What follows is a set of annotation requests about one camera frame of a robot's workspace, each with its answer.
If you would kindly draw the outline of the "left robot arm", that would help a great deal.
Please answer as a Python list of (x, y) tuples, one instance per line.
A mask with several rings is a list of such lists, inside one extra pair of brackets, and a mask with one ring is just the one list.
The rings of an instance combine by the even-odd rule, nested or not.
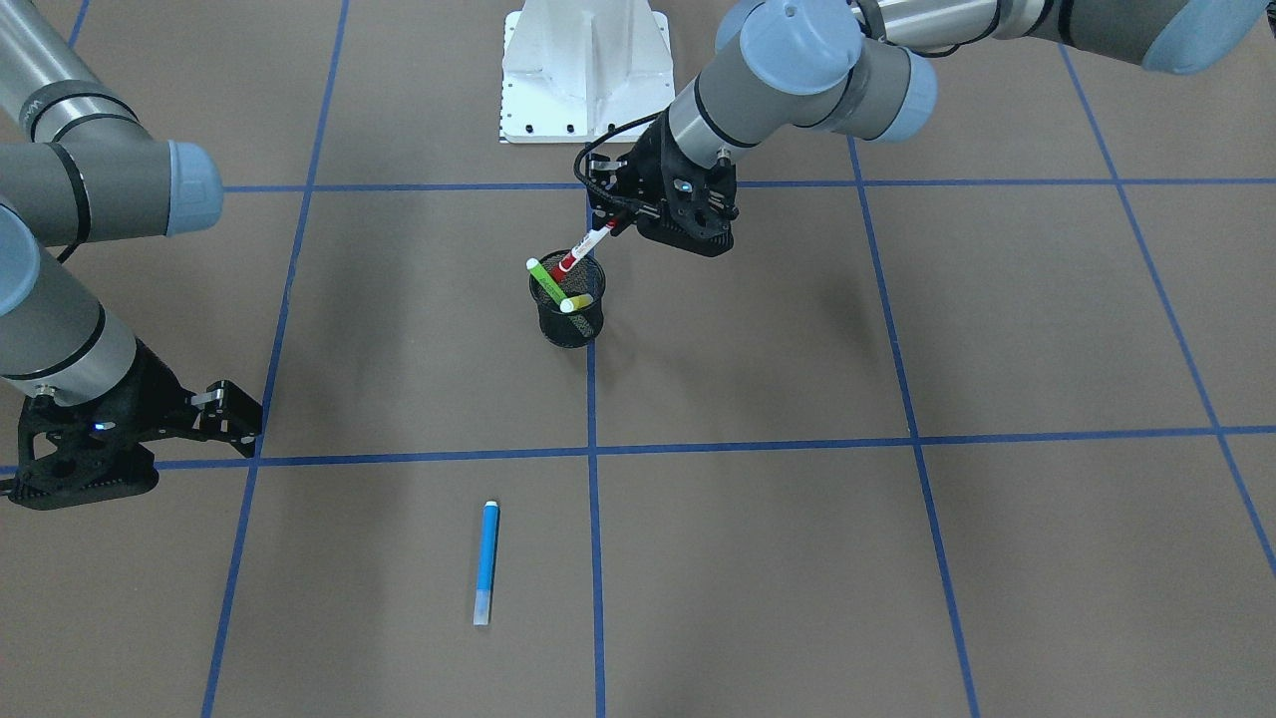
[(937, 105), (933, 61), (979, 42), (1040, 38), (1191, 77), (1271, 19), (1271, 1), (740, 1), (715, 59), (618, 159), (583, 150), (592, 227), (706, 258), (731, 246), (738, 163), (780, 128), (898, 143)]

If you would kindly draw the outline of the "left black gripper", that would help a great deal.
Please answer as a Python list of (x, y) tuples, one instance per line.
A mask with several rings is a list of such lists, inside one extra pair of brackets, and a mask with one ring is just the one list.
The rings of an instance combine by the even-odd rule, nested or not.
[(666, 114), (621, 158), (588, 152), (584, 179), (588, 228), (615, 221), (612, 236), (630, 224), (641, 232), (685, 232), (699, 191), (699, 168), (676, 145)]

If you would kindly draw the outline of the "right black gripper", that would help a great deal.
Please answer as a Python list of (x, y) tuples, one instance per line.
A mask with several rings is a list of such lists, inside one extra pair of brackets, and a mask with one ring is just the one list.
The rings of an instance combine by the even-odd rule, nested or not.
[[(100, 422), (114, 423), (111, 429), (101, 429), (101, 449), (128, 450), (163, 437), (231, 446), (256, 443), (262, 427), (251, 422), (260, 422), (263, 409), (242, 388), (219, 380), (194, 395), (145, 342), (134, 344), (131, 369), (100, 399)], [(199, 409), (208, 420), (197, 423)]]

